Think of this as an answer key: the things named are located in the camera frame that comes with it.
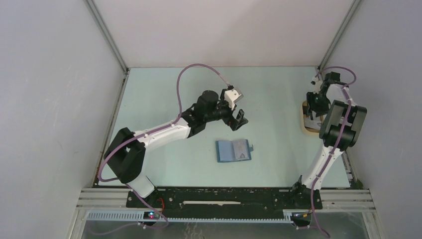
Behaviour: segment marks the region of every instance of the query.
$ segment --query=glass panel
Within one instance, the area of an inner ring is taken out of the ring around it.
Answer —
[[[369,239],[361,213],[319,213],[319,224],[333,239]],[[291,224],[259,223],[170,223],[165,229],[143,229],[129,226],[104,236],[102,233],[116,229],[128,222],[88,221],[85,239],[324,239],[316,229],[297,231]]]

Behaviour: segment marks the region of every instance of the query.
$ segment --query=white enclosure wall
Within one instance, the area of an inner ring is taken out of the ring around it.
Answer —
[[[315,66],[353,0],[96,0],[128,67]]]
[[[364,1],[330,62],[358,76],[351,93],[368,115],[353,160],[391,239],[422,233],[421,10],[420,0]]]
[[[82,0],[0,1],[0,237],[66,236],[123,74]]]

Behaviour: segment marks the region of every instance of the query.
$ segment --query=black bracket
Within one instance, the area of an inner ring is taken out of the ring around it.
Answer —
[[[324,146],[334,146],[340,133],[341,123],[340,120],[346,115],[348,104],[341,101],[334,101],[331,104],[331,108],[328,111],[324,122],[322,123],[321,129],[319,130],[319,138],[324,141]],[[340,139],[340,143],[337,148],[340,151],[346,150],[348,147],[355,145],[360,130],[362,129],[363,122],[366,117],[367,110],[365,107],[353,106],[350,109],[347,124],[344,127],[343,134]]]
[[[223,89],[218,99],[218,94],[214,91],[204,91],[198,100],[191,108],[182,113],[182,118],[188,123],[191,128],[188,137],[192,137],[205,129],[208,122],[223,120],[232,131],[238,130],[240,127],[248,123],[244,117],[245,112],[239,110],[236,118],[233,116],[233,111],[224,100]]]
[[[316,113],[316,117],[328,113],[330,100],[327,98],[326,94],[331,84],[345,85],[346,83],[340,81],[340,73],[327,73],[321,84],[319,93],[315,94],[314,92],[308,92],[306,94],[306,101],[308,102],[307,116],[312,117],[312,111]]]
[[[128,128],[119,130],[104,154],[106,158],[114,149],[134,137]],[[107,162],[121,183],[134,180],[141,172],[145,156],[145,144],[134,140],[119,149]]]
[[[163,214],[172,218],[282,219],[284,209],[301,209],[293,204],[290,195],[288,188],[157,187],[144,200],[159,209],[162,199],[165,205]],[[185,201],[239,204],[185,204]],[[128,193],[126,207],[146,208],[133,192]],[[321,202],[316,208],[322,208]]]
[[[291,203],[297,209],[311,208],[311,190],[302,184],[302,176],[289,190]],[[321,195],[319,190],[314,190],[314,207],[315,209],[322,209]]]

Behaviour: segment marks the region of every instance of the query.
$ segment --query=blue booklet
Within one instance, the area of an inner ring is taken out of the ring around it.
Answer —
[[[250,152],[253,147],[249,146],[247,139],[239,139],[234,141],[216,141],[217,162],[239,162],[251,160]]]

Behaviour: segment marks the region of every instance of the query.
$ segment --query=metal frame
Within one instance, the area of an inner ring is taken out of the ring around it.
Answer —
[[[129,73],[130,73],[130,71],[128,71],[124,75],[122,84],[120,86],[119,93],[118,93],[117,98],[116,98],[116,102],[114,104],[114,110],[113,110],[113,113],[112,113],[112,115],[110,117],[110,121],[108,123],[109,127],[108,127],[107,132],[106,132],[106,134],[104,136],[103,146],[102,146],[102,149],[100,151],[100,155],[99,155],[98,160],[97,160],[97,164],[96,165],[98,165],[98,167],[100,166],[101,159],[103,158],[104,152],[106,151],[106,149],[107,149],[107,147],[108,147],[108,145],[110,143],[111,134],[113,132],[114,125],[116,123],[117,114],[118,114],[118,111],[120,109],[121,100],[123,99],[124,90],[126,89],[127,79],[129,78]],[[93,177],[91,179],[91,184],[92,185],[94,184],[94,182],[95,182],[95,180],[97,178],[97,173],[98,173],[98,169],[95,170],[94,175],[93,175]]]
[[[68,239],[80,239],[86,221],[120,221],[120,222],[144,222],[154,221],[143,219],[146,209],[134,209],[126,207],[126,188],[84,188],[81,191],[72,224],[68,233]],[[384,234],[378,215],[375,210],[369,190],[332,189],[320,191],[323,209],[318,213],[333,212],[361,212],[366,230],[370,239],[383,239]],[[283,210],[285,219],[201,219],[201,218],[169,218],[170,222],[205,222],[205,223],[292,223],[292,213],[306,212],[307,210]]]
[[[123,73],[128,72],[128,67],[126,63],[123,60],[123,57],[121,56],[118,47],[116,43],[114,42],[110,31],[107,28],[107,25],[104,23],[103,18],[101,17],[100,12],[98,11],[97,6],[94,3],[94,0],[84,0],[85,4],[87,5],[88,10],[91,12],[95,22],[98,25],[98,28],[100,29],[101,33],[103,34],[105,41],[108,43],[108,45],[111,48],[111,51],[113,52],[114,56],[116,57],[117,61],[119,62],[119,65],[123,71]]]
[[[108,145],[112,133],[112,129],[115,124],[118,109],[120,108],[123,92],[126,87],[128,79],[128,68],[111,36],[108,31],[106,24],[104,23],[94,0],[84,0],[87,4],[89,11],[92,13],[94,20],[99,26],[100,31],[108,42],[112,52],[118,60],[125,77],[117,97],[117,101],[114,107],[113,115],[110,119],[109,128],[107,130],[103,151],[100,155],[99,160],[103,156],[103,152]],[[362,0],[355,0],[351,5],[346,17],[344,18],[339,30],[337,31],[332,43],[330,44],[327,52],[322,59],[319,68],[326,66],[332,53],[334,52],[339,40],[346,31],[350,24],[352,17],[357,12],[358,7],[362,3]],[[350,154],[345,152],[343,154],[343,162],[348,174],[349,180],[356,180],[357,175],[354,170],[353,164],[350,160]],[[75,212],[72,217],[71,225],[67,234],[68,239],[80,239],[83,236],[84,227],[86,221],[89,220],[103,220],[103,221],[144,221],[143,213],[145,209],[134,209],[127,208],[126,200],[129,189],[123,188],[84,188],[81,191],[79,200],[76,205]],[[369,190],[352,190],[352,189],[332,189],[332,190],[321,190],[320,196],[322,200],[323,209],[317,210],[318,213],[330,213],[330,212],[361,212],[366,229],[370,239],[383,239],[384,234],[381,224],[378,219],[378,215],[375,210],[374,202],[372,201]],[[283,220],[219,220],[219,219],[181,219],[181,218],[169,218],[171,222],[246,222],[246,223],[291,223],[290,216],[295,212],[306,212],[307,210],[283,210],[285,219]]]
[[[343,22],[341,23],[339,29],[337,30],[337,33],[334,36],[334,39],[332,40],[330,46],[328,47],[327,52],[325,53],[324,57],[321,60],[321,63],[319,64],[318,68],[323,69],[326,67],[328,61],[330,60],[331,55],[333,54],[334,50],[336,49],[340,39],[343,37],[345,31],[347,30],[347,27],[349,26],[350,22],[353,19],[353,16],[356,14],[357,10],[359,9],[359,6],[363,0],[354,0],[352,5],[349,8],[349,11],[347,12],[346,16],[343,19]]]

